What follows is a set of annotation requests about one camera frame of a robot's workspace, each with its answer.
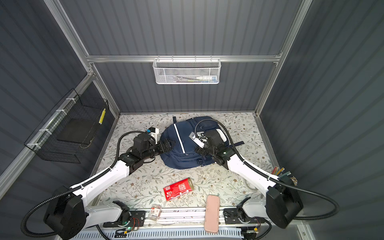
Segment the navy blue student backpack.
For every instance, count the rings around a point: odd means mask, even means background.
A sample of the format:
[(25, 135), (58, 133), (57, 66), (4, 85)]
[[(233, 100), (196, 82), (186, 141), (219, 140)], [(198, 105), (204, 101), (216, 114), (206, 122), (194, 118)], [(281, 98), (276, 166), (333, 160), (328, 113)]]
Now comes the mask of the navy blue student backpack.
[(170, 152), (161, 154), (164, 164), (177, 170), (213, 164), (215, 161), (210, 156), (205, 157), (196, 152), (198, 145), (189, 137), (191, 133), (196, 134), (209, 130), (222, 130), (219, 124), (209, 116), (191, 118), (181, 122), (174, 119), (174, 123), (167, 127), (161, 135), (161, 140), (175, 141)]

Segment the red snack packet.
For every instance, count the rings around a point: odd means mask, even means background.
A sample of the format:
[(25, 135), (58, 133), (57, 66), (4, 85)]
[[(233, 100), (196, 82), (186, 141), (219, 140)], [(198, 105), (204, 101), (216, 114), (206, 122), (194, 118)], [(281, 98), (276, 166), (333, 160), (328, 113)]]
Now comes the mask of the red snack packet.
[(194, 190), (191, 178), (178, 181), (174, 184), (164, 187), (166, 201), (173, 200)]

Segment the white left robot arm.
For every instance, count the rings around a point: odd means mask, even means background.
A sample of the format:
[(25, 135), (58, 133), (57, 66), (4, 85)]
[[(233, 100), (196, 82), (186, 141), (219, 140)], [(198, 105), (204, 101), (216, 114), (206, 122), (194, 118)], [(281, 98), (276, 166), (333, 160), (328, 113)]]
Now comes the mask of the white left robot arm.
[(138, 131), (129, 152), (118, 153), (110, 167), (72, 186), (68, 189), (69, 193), (52, 200), (44, 216), (44, 223), (63, 240), (75, 237), (85, 228), (103, 223), (113, 223), (119, 227), (130, 225), (130, 209), (121, 201), (114, 201), (104, 207), (91, 207), (90, 203), (113, 183), (134, 173), (145, 160), (170, 152), (174, 145), (172, 140), (157, 142), (150, 134)]

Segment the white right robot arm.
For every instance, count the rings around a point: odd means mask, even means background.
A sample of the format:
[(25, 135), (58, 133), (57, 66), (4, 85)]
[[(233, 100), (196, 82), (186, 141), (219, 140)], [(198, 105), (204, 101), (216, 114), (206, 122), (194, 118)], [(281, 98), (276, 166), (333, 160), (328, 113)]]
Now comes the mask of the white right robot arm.
[(278, 181), (279, 177), (244, 160), (235, 152), (234, 145), (228, 146), (225, 143), (228, 138), (223, 131), (190, 133), (189, 138), (197, 144), (197, 152), (211, 156), (218, 165), (247, 180), (264, 196), (256, 200), (246, 197), (237, 205), (240, 221), (268, 218), (279, 228), (285, 229), (303, 209), (303, 203), (297, 191), (276, 184), (274, 180)]

